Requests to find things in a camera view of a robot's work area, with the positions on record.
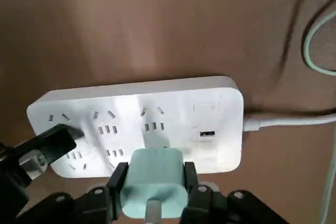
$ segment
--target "cable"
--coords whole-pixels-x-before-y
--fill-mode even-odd
[[[244,119],[244,131],[258,131],[261,127],[281,125],[316,125],[336,122],[336,113],[305,118]]]
[[[336,175],[336,128],[334,137],[334,148],[331,156],[330,167],[327,175],[327,180],[325,181],[324,192],[322,197],[321,213],[320,213],[320,223],[325,224],[327,221],[328,210],[330,205],[330,199],[332,194],[332,186],[334,184]]]
[[[336,10],[331,12],[330,14],[328,14],[327,16],[325,16],[324,18],[322,18],[320,21],[316,22],[309,30],[306,38],[304,39],[304,43],[303,43],[303,58],[306,62],[306,64],[308,65],[308,67],[310,67],[311,69],[322,73],[322,74],[327,74],[329,76],[336,76],[336,71],[331,71],[328,69],[324,69],[321,67],[318,67],[317,65],[315,65],[315,63],[311,60],[310,58],[310,54],[309,54],[309,49],[310,49],[310,42],[314,36],[314,34],[316,33],[316,31],[318,29],[321,28],[321,26],[323,26],[325,23],[327,23],[328,21],[330,21],[331,19],[336,17]]]
[[[315,65],[315,63],[311,60],[310,58],[310,42],[314,36],[314,34],[316,33],[317,30],[319,30],[325,23],[327,23],[328,21],[330,21],[331,19],[336,17],[336,10],[332,11],[330,14],[328,14],[327,16],[323,17],[320,21],[316,22],[314,25],[312,25],[312,27],[310,28],[310,30],[307,33],[306,38],[304,39],[304,43],[303,43],[303,58],[306,62],[306,64],[308,65],[308,67],[310,67],[311,69],[322,73],[322,74],[326,74],[329,76],[336,76],[336,71],[332,71],[332,70],[328,70],[328,69],[324,69],[321,67],[318,67],[317,65]],[[328,119],[332,119],[332,115],[330,115],[330,117],[325,116],[324,119],[327,121]],[[331,195],[332,195],[332,186],[333,186],[333,182],[335,179],[335,175],[336,175],[336,128],[335,128],[335,137],[334,137],[334,146],[333,146],[333,154],[332,154],[332,158],[330,161],[330,167],[329,167],[329,171],[328,171],[328,175],[327,175],[327,179],[325,181],[325,186],[324,186],[324,191],[323,191],[323,197],[322,197],[322,204],[321,204],[321,210],[320,210],[320,224],[325,224],[325,222],[327,221],[327,216],[328,216],[328,211],[329,211],[329,205],[330,205],[330,199],[331,199]]]
[[[327,16],[323,17],[320,21],[316,22],[309,29],[307,36],[303,42],[303,58],[311,69],[326,74],[329,76],[336,76],[336,71],[324,69],[315,65],[315,63],[310,58],[310,42],[315,35],[315,33],[327,22],[336,17],[336,10],[332,11]],[[325,124],[336,122],[336,113],[315,116],[310,118],[274,118],[274,119],[244,119],[243,130],[244,131],[258,131],[261,127],[269,127],[276,125],[315,125],[315,124]],[[330,206],[330,200],[332,195],[332,187],[336,176],[336,127],[334,134],[334,146],[333,153],[330,161],[330,166],[328,170],[327,179],[325,181],[322,204],[320,209],[320,224],[326,224],[328,211]]]

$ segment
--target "white wire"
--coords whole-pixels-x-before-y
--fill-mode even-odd
[[[314,62],[310,58],[310,42],[316,33],[317,30],[319,30],[325,23],[330,21],[331,19],[336,17],[336,10],[332,11],[327,16],[323,17],[320,21],[316,22],[309,30],[306,38],[304,39],[303,44],[303,58],[306,62],[306,64],[313,70],[322,73],[327,74],[329,76],[336,76],[336,71],[324,69],[321,67],[318,67],[314,64]],[[324,186],[324,192],[322,197],[322,204],[321,204],[321,215],[320,215],[320,224],[325,224],[327,221],[328,211],[329,211],[329,205],[330,205],[330,199],[332,195],[332,186],[336,175],[336,128],[335,128],[335,139],[334,139],[334,147],[333,147],[333,154],[330,161],[330,167],[327,175],[327,179],[325,181]]]
[[[316,125],[336,122],[336,113],[302,118],[244,119],[244,131],[258,131],[261,127],[281,125]]]
[[[324,192],[322,197],[321,213],[320,213],[320,223],[325,224],[327,221],[328,210],[332,195],[332,186],[334,184],[335,175],[336,175],[336,128],[334,135],[334,148],[331,156],[330,167],[325,181]]]
[[[330,21],[331,19],[335,18],[336,17],[336,10],[331,12],[330,14],[328,14],[326,17],[324,17],[323,19],[321,19],[320,21],[316,22],[316,24],[314,24],[306,38],[304,39],[304,44],[303,44],[303,58],[306,62],[306,64],[313,70],[319,72],[319,73],[322,73],[322,74],[327,74],[329,76],[336,76],[336,71],[331,71],[331,70],[328,70],[328,69],[324,69],[324,68],[321,68],[321,67],[318,67],[315,65],[315,63],[311,60],[310,58],[310,42],[314,36],[314,34],[316,33],[316,31],[318,29],[321,28],[321,26],[323,26],[325,23],[327,23],[328,21]]]

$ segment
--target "electrical outlet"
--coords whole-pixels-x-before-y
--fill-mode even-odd
[[[240,163],[243,96],[229,77],[55,90],[27,109],[36,134],[58,123],[84,132],[51,164],[63,177],[109,177],[139,148],[174,147],[199,173]]]

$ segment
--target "socket hole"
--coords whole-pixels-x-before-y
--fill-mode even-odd
[[[93,115],[93,119],[96,120],[98,118],[98,115],[99,115],[98,111],[95,111],[95,113]]]
[[[71,164],[69,164],[70,168],[73,170],[76,170],[76,168],[74,168]]]
[[[147,109],[145,107],[143,107],[140,116],[143,117],[146,114],[146,111],[147,111]]]
[[[162,110],[160,107],[156,107],[156,109],[157,109],[162,115],[164,114],[163,110]]]
[[[63,118],[64,118],[65,120],[67,120],[68,122],[71,121],[70,118],[69,118],[67,115],[65,115],[64,113],[62,114],[62,116],[63,116]]]
[[[118,133],[118,131],[117,131],[117,127],[116,127],[116,126],[112,126],[112,129],[113,129],[113,133],[114,133],[114,134],[117,134],[117,133]]]
[[[106,129],[107,134],[109,134],[111,132],[110,127],[108,125],[105,125],[105,129]]]
[[[109,110],[107,113],[110,115],[110,117],[112,117],[112,119],[116,118],[115,115],[112,113],[112,111]]]
[[[201,131],[199,133],[200,136],[214,136],[215,132],[214,131]]]
[[[102,128],[102,127],[98,127],[98,131],[99,131],[99,134],[100,134],[100,135],[104,134],[104,131],[103,131],[103,128]]]

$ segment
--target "power cord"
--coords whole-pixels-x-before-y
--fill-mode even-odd
[[[322,18],[320,21],[316,22],[309,30],[309,32],[307,33],[306,38],[304,39],[304,43],[303,43],[303,58],[306,62],[306,64],[308,65],[308,67],[310,67],[311,69],[322,73],[322,74],[327,74],[329,76],[336,76],[336,71],[332,71],[332,70],[328,70],[328,69],[324,69],[321,67],[318,67],[317,65],[315,65],[315,63],[311,60],[310,58],[310,54],[309,54],[309,49],[310,49],[310,42],[314,36],[314,34],[316,33],[317,30],[319,30],[325,23],[327,23],[328,21],[330,21],[331,19],[336,17],[336,10],[331,12],[330,14],[328,14],[327,16],[325,16],[324,18]]]
[[[336,10],[326,15],[320,21],[311,26],[307,33],[307,36],[303,42],[303,58],[311,69],[329,76],[336,76],[336,71],[324,69],[315,65],[310,58],[310,42],[316,33],[324,24],[336,17]],[[244,119],[243,130],[244,131],[258,131],[261,127],[277,126],[277,125],[316,125],[336,122],[336,113],[314,116],[306,118],[273,118],[273,119]],[[328,211],[330,206],[330,200],[332,195],[332,187],[336,176],[336,128],[334,135],[333,153],[330,161],[327,179],[325,181],[322,204],[320,209],[320,224],[326,224]]]
[[[301,118],[269,118],[257,119],[248,118],[244,119],[244,131],[258,131],[261,127],[280,126],[280,125],[316,125],[336,122],[336,113],[322,116],[311,116]]]

